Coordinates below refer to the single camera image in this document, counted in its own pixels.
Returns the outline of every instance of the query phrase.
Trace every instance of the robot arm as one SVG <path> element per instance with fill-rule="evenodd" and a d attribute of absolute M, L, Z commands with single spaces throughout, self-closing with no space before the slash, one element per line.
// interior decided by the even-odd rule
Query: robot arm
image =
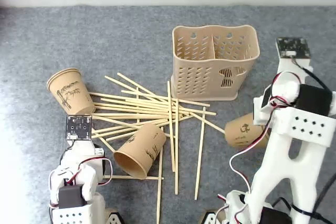
<path fill-rule="evenodd" d="M 313 211 L 316 181 L 336 128 L 336 120 L 328 117 L 336 114 L 336 93 L 304 84 L 307 72 L 300 67 L 312 70 L 305 40 L 278 38 L 277 48 L 278 74 L 264 94 L 254 98 L 254 124 L 269 124 L 272 128 L 264 159 L 255 174 L 251 193 L 232 191 L 227 195 L 229 208 L 225 210 L 224 224 L 307 224 Z M 282 108 L 275 111 L 275 104 Z M 293 138 L 302 140 L 294 160 L 288 157 Z M 290 217 L 265 202 L 283 178 L 291 181 L 295 207 Z"/>
<path fill-rule="evenodd" d="M 91 141 L 91 116 L 67 116 L 66 132 L 67 140 L 73 142 L 49 176 L 51 221 L 105 224 L 105 201 L 96 189 L 111 180 L 111 161 Z M 110 163 L 111 177 L 99 183 L 103 179 L 103 160 Z"/>

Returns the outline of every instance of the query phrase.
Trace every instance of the circuit board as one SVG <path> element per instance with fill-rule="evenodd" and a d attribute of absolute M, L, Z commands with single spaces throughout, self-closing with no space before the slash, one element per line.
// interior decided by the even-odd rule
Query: circuit board
<path fill-rule="evenodd" d="M 276 42 L 280 58 L 290 58 L 294 52 L 297 59 L 310 59 L 310 50 L 307 41 L 303 38 L 279 37 Z"/>
<path fill-rule="evenodd" d="M 66 125 L 67 140 L 91 140 L 92 116 L 68 115 Z"/>

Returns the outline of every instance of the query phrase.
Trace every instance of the gray carpet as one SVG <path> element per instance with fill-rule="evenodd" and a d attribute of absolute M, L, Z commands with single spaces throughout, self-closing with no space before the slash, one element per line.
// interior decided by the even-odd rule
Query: gray carpet
<path fill-rule="evenodd" d="M 262 94 L 276 73 L 275 38 L 302 36 L 312 52 L 314 72 L 336 90 L 336 7 L 62 7 L 0 9 L 0 132 L 3 147 L 1 216 L 11 223 L 48 223 L 49 172 L 58 164 L 64 140 L 65 113 L 47 91 L 46 81 L 58 70 L 79 68 L 91 91 L 120 94 L 120 87 L 104 75 L 122 72 L 157 94 L 166 94 L 172 74 L 172 29 L 177 25 L 250 24 L 258 33 L 260 58 L 232 102 L 211 102 L 225 123 L 249 113 L 253 97 Z M 95 128 L 108 123 L 95 122 Z M 219 208 L 217 193 L 246 190 L 233 174 L 228 160 L 237 150 L 223 135 L 205 127 L 198 201 L 194 201 L 201 123 L 180 124 L 180 194 L 174 195 L 170 149 L 164 149 L 161 223 L 197 223 L 206 209 Z M 116 141 L 118 148 L 123 140 Z M 335 172 L 336 141 L 327 150 L 318 180 L 318 192 Z M 112 157 L 106 149 L 107 156 Z M 261 164 L 262 150 L 235 160 L 235 166 L 252 180 Z M 123 174 L 114 165 L 116 174 Z M 158 161 L 150 175 L 156 175 Z M 156 181 L 114 180 L 99 188 L 108 207 L 117 208 L 126 223 L 155 223 Z M 330 189 L 320 212 L 336 221 L 336 186 Z M 282 181 L 270 194 L 291 201 L 290 186 Z"/>

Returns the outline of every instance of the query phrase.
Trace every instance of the mounting hole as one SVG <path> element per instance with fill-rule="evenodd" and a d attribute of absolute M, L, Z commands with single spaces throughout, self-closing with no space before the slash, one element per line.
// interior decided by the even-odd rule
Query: mounting hole
<path fill-rule="evenodd" d="M 190 39 L 196 39 L 197 38 L 197 34 L 196 33 L 192 33 L 191 35 L 190 35 Z"/>

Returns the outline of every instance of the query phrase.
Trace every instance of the brown paper cup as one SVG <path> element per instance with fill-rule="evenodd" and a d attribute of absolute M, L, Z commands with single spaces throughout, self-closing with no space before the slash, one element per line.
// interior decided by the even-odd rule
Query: brown paper cup
<path fill-rule="evenodd" d="M 47 87 L 68 115 L 91 114 L 96 109 L 76 68 L 57 72 L 50 77 Z"/>
<path fill-rule="evenodd" d="M 145 124 L 113 156 L 126 173 L 145 179 L 165 141 L 166 136 L 159 127 Z"/>
<path fill-rule="evenodd" d="M 237 118 L 225 125 L 225 139 L 233 147 L 246 147 L 253 140 L 261 135 L 264 130 L 263 125 L 253 124 L 253 113 Z M 269 139 L 269 134 L 263 137 L 261 142 L 256 145 L 265 148 Z"/>

